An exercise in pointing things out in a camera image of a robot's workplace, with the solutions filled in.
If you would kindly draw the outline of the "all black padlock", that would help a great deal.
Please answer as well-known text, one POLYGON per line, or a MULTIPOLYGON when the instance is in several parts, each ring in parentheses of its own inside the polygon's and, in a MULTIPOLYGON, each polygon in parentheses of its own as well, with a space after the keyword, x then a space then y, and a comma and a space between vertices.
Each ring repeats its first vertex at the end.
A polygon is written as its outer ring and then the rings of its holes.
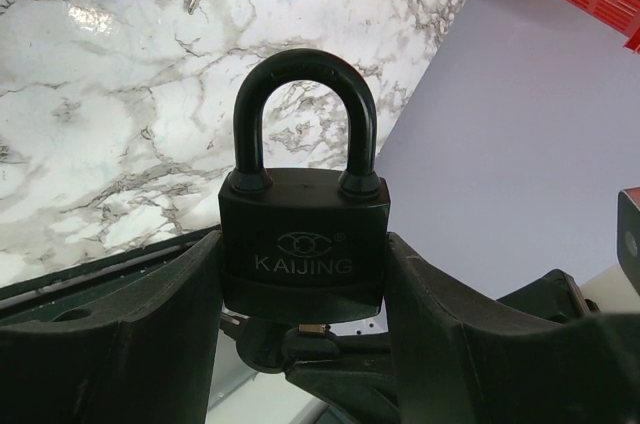
POLYGON ((363 77, 324 51, 275 54, 243 81, 233 137, 235 166, 218 194, 225 306, 294 325, 378 314, 390 194, 375 170, 376 109, 363 77), (344 170, 265 167, 264 107, 295 81, 323 84, 341 99, 348 118, 344 170))

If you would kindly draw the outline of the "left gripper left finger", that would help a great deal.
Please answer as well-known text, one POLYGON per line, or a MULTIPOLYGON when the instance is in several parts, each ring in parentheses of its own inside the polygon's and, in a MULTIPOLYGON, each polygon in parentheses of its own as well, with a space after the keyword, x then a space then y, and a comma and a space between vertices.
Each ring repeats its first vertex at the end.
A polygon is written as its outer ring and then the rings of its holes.
POLYGON ((4 423, 202 423, 222 236, 89 302, 1 325, 4 423))

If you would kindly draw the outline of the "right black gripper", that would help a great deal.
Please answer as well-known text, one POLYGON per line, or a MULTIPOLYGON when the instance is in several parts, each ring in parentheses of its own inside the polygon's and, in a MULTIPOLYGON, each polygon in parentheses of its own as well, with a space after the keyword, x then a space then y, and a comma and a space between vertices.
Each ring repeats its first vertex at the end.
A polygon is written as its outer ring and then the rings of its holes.
POLYGON ((559 324, 598 312, 598 305, 584 297, 574 278, 559 269, 503 296, 498 302, 559 324))

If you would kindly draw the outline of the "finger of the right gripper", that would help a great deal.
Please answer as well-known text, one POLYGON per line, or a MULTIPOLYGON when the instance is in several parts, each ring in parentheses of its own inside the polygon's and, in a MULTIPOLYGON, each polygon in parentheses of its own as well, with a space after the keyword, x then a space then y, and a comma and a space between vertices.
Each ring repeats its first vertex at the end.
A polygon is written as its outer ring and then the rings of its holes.
POLYGON ((286 380, 355 423, 398 423, 400 411, 387 333, 289 333, 286 380))

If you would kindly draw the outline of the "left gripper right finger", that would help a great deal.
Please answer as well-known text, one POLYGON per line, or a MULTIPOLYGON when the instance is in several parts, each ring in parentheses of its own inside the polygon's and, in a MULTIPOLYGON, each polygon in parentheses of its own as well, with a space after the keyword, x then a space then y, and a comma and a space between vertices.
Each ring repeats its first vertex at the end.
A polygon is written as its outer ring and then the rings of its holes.
POLYGON ((507 307, 387 241, 387 320, 405 423, 635 423, 639 318, 558 324, 507 307))

